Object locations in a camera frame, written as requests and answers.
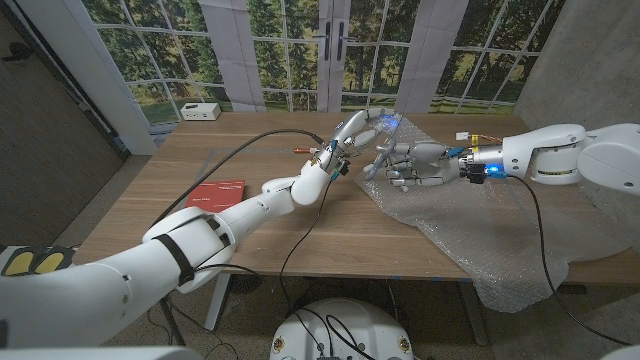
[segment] wooden tabletop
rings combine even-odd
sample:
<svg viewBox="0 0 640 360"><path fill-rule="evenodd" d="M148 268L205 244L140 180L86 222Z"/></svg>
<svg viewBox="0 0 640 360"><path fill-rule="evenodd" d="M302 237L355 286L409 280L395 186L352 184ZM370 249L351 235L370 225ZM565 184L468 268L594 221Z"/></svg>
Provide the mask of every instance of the wooden tabletop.
<svg viewBox="0 0 640 360"><path fill-rule="evenodd" d="M251 137L272 129L300 128L327 138L345 117L340 113L223 113L215 122L181 122L80 246L74 263L96 261L140 244L155 218L205 168L211 168ZM407 118L434 139L451 145L456 144L452 139L458 131L499 137L528 131L515 116L410 114ZM244 197L255 196L264 182L299 174L308 155L290 150L313 145L308 137L298 134L263 138L209 180L244 179ZM351 173L334 182L320 220L289 260L285 274L468 279L469 275L420 230L383 214L353 181L373 158L373 153L355 158ZM581 201L573 208L592 211L587 200ZM277 274L288 252L313 222L319 203L299 206L293 213L260 227L238 247L232 262L259 273ZM627 250L599 260L572 263L567 282L640 284L640 259Z"/></svg>

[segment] robotic arm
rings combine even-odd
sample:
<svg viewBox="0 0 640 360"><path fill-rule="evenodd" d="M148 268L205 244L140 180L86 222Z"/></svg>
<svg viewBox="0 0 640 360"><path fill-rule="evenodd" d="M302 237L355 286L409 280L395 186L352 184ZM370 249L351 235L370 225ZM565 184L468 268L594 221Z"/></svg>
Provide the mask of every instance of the robotic arm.
<svg viewBox="0 0 640 360"><path fill-rule="evenodd" d="M355 134L381 114L383 109L354 113L299 176L271 180L262 194L221 213L183 209L151 227L141 245L111 257L48 274L0 277L0 344L6 336L9 348L97 346L173 289L200 287L221 268L196 269L229 263L264 222L292 212L295 204L314 203L330 180L346 174L349 147L366 146L379 131Z"/></svg>
<svg viewBox="0 0 640 360"><path fill-rule="evenodd" d="M531 168L531 179L541 184L567 185L585 178L640 196L640 125L635 124L589 132L580 125L552 125L506 137L499 145L469 148L391 139L377 150L376 162L365 168L368 179L384 163L385 176L403 191L412 185L442 185L460 177L478 184L487 177L524 177Z"/></svg>

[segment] wall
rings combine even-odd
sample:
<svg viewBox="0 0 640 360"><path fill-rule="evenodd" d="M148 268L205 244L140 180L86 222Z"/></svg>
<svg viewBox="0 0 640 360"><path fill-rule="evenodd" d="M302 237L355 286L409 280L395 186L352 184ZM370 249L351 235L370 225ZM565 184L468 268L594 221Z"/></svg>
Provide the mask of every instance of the wall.
<svg viewBox="0 0 640 360"><path fill-rule="evenodd" d="M514 113L532 129L640 123L640 2L567 0ZM594 205L640 246L640 201L585 182Z"/></svg>
<svg viewBox="0 0 640 360"><path fill-rule="evenodd" d="M80 86L118 131L134 155L151 155L157 146L95 49L62 0L19 1Z"/></svg>

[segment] bubble wrap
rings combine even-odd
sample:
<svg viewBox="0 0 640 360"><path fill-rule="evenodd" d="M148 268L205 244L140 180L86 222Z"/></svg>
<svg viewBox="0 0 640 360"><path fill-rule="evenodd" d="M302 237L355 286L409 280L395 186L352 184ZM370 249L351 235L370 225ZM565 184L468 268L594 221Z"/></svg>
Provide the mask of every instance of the bubble wrap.
<svg viewBox="0 0 640 360"><path fill-rule="evenodd" d="M432 140L404 118L398 142ZM517 312L551 295L540 253L535 205L527 189L514 180L467 180L443 186L410 187L403 193L379 171L356 182L380 209L417 226L428 239L473 279L488 308ZM624 233L591 206L577 186L532 185L540 202L547 267L557 287L568 263L613 255L630 247Z"/></svg>

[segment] gray robotic hand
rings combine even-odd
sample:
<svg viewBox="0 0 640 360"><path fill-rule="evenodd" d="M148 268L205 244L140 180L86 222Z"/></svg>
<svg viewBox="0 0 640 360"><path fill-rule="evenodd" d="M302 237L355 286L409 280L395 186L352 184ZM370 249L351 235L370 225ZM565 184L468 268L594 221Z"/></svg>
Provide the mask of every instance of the gray robotic hand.
<svg viewBox="0 0 640 360"><path fill-rule="evenodd" d="M391 138L376 147L378 157L364 168L367 181L382 171L391 185L402 191L409 186L436 186L460 178L457 156L450 156L450 148L435 141L397 143Z"/></svg>

